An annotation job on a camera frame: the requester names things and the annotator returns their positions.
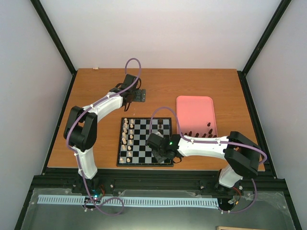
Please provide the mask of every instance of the pink tray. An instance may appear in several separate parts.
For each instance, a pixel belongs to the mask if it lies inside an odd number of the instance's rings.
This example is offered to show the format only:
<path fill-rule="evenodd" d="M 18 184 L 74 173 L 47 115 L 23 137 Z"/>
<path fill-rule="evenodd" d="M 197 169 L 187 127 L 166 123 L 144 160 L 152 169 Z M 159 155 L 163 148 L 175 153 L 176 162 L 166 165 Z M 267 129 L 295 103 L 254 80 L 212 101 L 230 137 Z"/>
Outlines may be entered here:
<path fill-rule="evenodd" d="M 206 133 L 207 138 L 212 128 L 211 134 L 217 135 L 213 100 L 210 97 L 177 97 L 177 117 L 183 134 L 192 131 L 193 137 L 199 133 L 201 138 Z"/>

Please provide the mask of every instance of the black metal frame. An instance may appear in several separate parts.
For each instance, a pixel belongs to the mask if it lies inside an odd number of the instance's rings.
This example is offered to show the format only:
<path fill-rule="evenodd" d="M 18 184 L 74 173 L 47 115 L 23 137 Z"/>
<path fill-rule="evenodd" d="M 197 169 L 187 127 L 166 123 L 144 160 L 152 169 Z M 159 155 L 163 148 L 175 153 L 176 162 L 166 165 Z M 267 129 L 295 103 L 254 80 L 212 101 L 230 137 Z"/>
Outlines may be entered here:
<path fill-rule="evenodd" d="M 61 43 L 54 27 L 51 24 L 42 4 L 39 0 L 31 0 L 34 8 L 36 9 L 38 15 L 40 16 L 43 24 L 45 25 L 50 37 L 54 41 L 57 49 L 59 50 L 62 58 L 64 59 L 68 69 L 72 74 L 71 83 L 68 92 L 65 97 L 65 101 L 59 116 L 59 120 L 52 138 L 52 142 L 47 154 L 47 158 L 44 164 L 42 174 L 39 176 L 34 176 L 32 184 L 30 186 L 29 192 L 27 194 L 26 200 L 24 202 L 23 209 L 20 213 L 19 219 L 17 221 L 15 229 L 21 228 L 29 201 L 31 199 L 32 191 L 34 188 L 72 188 L 74 189 L 78 183 L 78 173 L 77 169 L 55 169 L 48 168 L 47 163 L 51 155 L 51 151 L 59 130 L 60 123 L 63 118 L 64 111 L 66 109 L 67 101 L 71 93 L 71 89 L 74 80 L 77 75 L 68 54 L 66 53 L 63 44 Z M 242 71 L 238 71 L 238 76 L 240 79 L 242 91 L 246 100 L 248 111 L 251 117 L 253 128 L 256 134 L 256 138 L 259 146 L 268 154 L 268 160 L 264 164 L 265 172 L 259 172 L 257 179 L 255 180 L 257 184 L 257 189 L 259 191 L 281 191 L 285 195 L 285 199 L 290 210 L 292 220 L 295 224 L 296 229 L 302 229 L 300 222 L 298 220 L 287 184 L 284 179 L 277 179 L 277 175 L 272 163 L 272 158 L 269 153 L 269 149 L 261 128 L 261 124 L 257 115 L 257 111 L 251 96 L 248 82 L 246 76 L 251 69 L 253 63 L 257 59 L 259 53 L 264 47 L 265 43 L 269 39 L 271 33 L 282 17 L 283 13 L 287 9 L 291 0 L 281 0 L 275 14 L 273 15 L 271 21 L 269 22 L 267 28 L 265 29 L 262 37 L 260 38 L 258 44 L 256 45 L 253 53 L 251 54 L 248 62 L 246 63 Z M 142 170 L 140 174 L 139 170 L 98 170 L 97 175 L 103 179 L 107 184 L 111 183 L 114 185 L 116 190 L 125 189 L 158 189 L 158 190 L 187 190 L 194 191 L 196 193 L 201 193 L 202 195 L 211 195 L 216 198 L 223 198 L 223 196 L 216 194 L 215 191 L 210 191 L 206 189 L 200 189 L 202 184 L 215 183 L 217 171 L 160 171 L 160 170 Z M 253 190 L 253 184 L 249 180 L 242 180 L 240 184 L 245 190 Z"/>

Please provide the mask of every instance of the brown table surface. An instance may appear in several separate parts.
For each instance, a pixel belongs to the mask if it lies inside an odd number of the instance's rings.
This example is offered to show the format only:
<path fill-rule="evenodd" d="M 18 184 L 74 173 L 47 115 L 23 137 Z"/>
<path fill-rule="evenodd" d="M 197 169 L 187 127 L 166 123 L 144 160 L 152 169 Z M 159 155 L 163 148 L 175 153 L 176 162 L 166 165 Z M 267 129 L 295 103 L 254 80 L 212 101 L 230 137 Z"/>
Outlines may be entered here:
<path fill-rule="evenodd" d="M 136 75 L 137 69 L 128 73 Z M 77 167 L 73 152 L 65 146 L 64 128 L 71 108 L 92 104 L 105 96 L 110 89 L 123 82 L 124 69 L 79 69 L 59 132 L 48 162 L 48 167 Z M 132 103 L 113 111 L 98 124 L 94 159 L 98 168 L 168 169 L 168 170 L 219 170 L 226 161 L 211 157 L 186 157 L 174 167 L 117 167 L 119 129 L 122 117 L 151 117 L 155 109 L 168 106 L 176 110 L 176 98 L 181 95 L 209 96 L 213 99 L 219 136 L 238 131 L 256 142 L 244 95 L 235 69 L 143 69 L 142 89 L 146 89 L 146 102 Z M 171 117 L 173 133 L 175 118 L 168 110 L 156 117 Z"/>

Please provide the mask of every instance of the black vertical post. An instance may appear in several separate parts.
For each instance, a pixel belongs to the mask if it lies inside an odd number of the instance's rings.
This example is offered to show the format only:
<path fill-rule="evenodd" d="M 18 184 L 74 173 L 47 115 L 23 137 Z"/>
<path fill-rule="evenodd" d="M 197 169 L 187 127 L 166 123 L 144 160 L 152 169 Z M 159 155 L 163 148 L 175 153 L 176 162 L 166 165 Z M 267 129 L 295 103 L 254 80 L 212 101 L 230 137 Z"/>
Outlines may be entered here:
<path fill-rule="evenodd" d="M 59 36 L 57 34 L 57 32 L 55 31 L 50 19 L 48 18 L 48 15 L 46 14 L 46 11 L 44 10 L 42 3 L 40 2 L 40 0 L 31 0 L 38 16 L 40 17 L 40 19 L 42 20 L 44 26 L 46 27 L 50 37 L 52 38 L 54 44 L 56 45 L 59 53 L 61 54 L 64 62 L 67 65 L 67 68 L 69 69 L 69 71 L 71 72 L 72 75 L 76 74 L 76 69 L 73 66 L 61 40 L 59 39 Z"/>
<path fill-rule="evenodd" d="M 256 61 L 258 55 L 260 54 L 262 48 L 264 47 L 265 43 L 267 42 L 267 40 L 269 39 L 271 33 L 273 32 L 274 28 L 276 27 L 277 23 L 279 22 L 279 20 L 281 19 L 283 13 L 285 12 L 285 10 L 287 9 L 288 5 L 290 4 L 291 0 L 282 0 L 279 4 L 279 6 L 277 7 L 273 17 L 271 18 L 267 28 L 265 29 L 265 31 L 263 32 L 260 40 L 258 41 L 258 44 L 256 45 L 253 53 L 251 54 L 250 58 L 248 59 L 244 69 L 242 70 L 243 73 L 243 77 L 246 77 L 246 75 L 248 74 L 248 72 L 250 71 L 250 68 L 252 67 L 252 65 L 254 64 L 254 62 Z"/>

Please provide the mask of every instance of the black metal beam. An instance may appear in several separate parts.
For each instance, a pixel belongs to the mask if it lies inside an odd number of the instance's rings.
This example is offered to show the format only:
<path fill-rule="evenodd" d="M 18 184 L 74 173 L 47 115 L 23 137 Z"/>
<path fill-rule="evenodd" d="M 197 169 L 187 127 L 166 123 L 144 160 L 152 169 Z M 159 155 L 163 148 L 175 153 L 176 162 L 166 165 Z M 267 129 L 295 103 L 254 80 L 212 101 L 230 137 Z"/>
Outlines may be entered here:
<path fill-rule="evenodd" d="M 273 161 L 270 155 L 270 151 L 269 151 L 267 142 L 265 140 L 265 136 L 263 134 L 261 123 L 260 123 L 260 120 L 257 114 L 257 110 L 256 110 L 256 107 L 253 101 L 253 97 L 251 96 L 251 93 L 249 90 L 248 82 L 246 78 L 243 76 L 243 73 L 241 71 L 238 71 L 238 76 L 239 76 L 242 91 L 245 97 L 246 105 L 248 107 L 249 116 L 250 116 L 251 122 L 254 127 L 258 145 L 268 156 L 267 162 L 264 163 L 265 172 L 263 173 L 259 172 L 259 175 L 270 173 L 272 176 L 277 177 L 276 171 L 274 169 Z"/>
<path fill-rule="evenodd" d="M 287 9 L 288 5 L 290 4 L 291 0 L 282 0 L 277 7 L 274 15 L 272 16 L 267 28 L 263 32 L 260 40 L 258 41 L 253 53 L 251 54 L 250 58 L 248 59 L 244 69 L 242 70 L 243 76 L 246 77 L 248 74 L 249 70 L 251 69 L 252 65 L 256 61 L 258 55 L 260 54 L 262 48 L 264 47 L 265 43 L 271 36 L 271 33 L 273 32 L 274 28 L 276 27 L 277 23 L 281 19 L 283 13 Z"/>
<path fill-rule="evenodd" d="M 76 73 L 76 69 L 73 66 L 61 40 L 59 39 L 59 36 L 57 34 L 57 32 L 55 31 L 50 19 L 48 18 L 48 15 L 46 13 L 46 11 L 43 8 L 42 3 L 40 2 L 40 0 L 31 0 L 38 16 L 40 17 L 40 19 L 42 20 L 45 28 L 47 29 L 50 37 L 52 38 L 54 44 L 56 45 L 59 53 L 61 54 L 64 62 L 67 65 L 67 68 L 69 69 L 69 71 L 71 72 L 71 74 L 75 74 Z"/>
<path fill-rule="evenodd" d="M 45 159 L 45 163 L 44 163 L 44 167 L 43 167 L 42 173 L 44 173 L 46 171 L 46 168 L 47 168 L 47 165 L 48 165 L 48 161 L 50 159 L 50 155 L 52 153 L 52 149 L 53 149 L 53 146 L 54 146 L 54 142 L 56 141 L 56 138 L 57 138 L 57 135 L 58 135 L 58 132 L 59 132 L 59 126 L 60 126 L 61 121 L 63 119 L 64 112 L 65 112 L 65 109 L 66 109 L 66 105 L 67 105 L 69 96 L 71 94 L 72 86 L 73 86 L 73 84 L 75 82 L 76 76 L 77 76 L 77 71 L 72 75 L 71 82 L 69 84 L 69 87 L 68 87 L 68 90 L 67 90 L 67 93 L 66 93 L 66 96 L 65 96 L 65 100 L 64 100 L 64 103 L 63 103 L 63 106 L 62 106 L 62 109 L 61 109 L 61 113 L 59 115 L 57 126 L 56 126 L 56 128 L 54 130 L 54 133 L 53 133 L 53 136 L 52 136 L 52 140 L 51 140 L 51 143 L 50 143 L 50 146 L 49 146 L 49 150 L 48 150 L 48 153 L 47 153 L 47 156 L 46 156 L 46 159 Z"/>

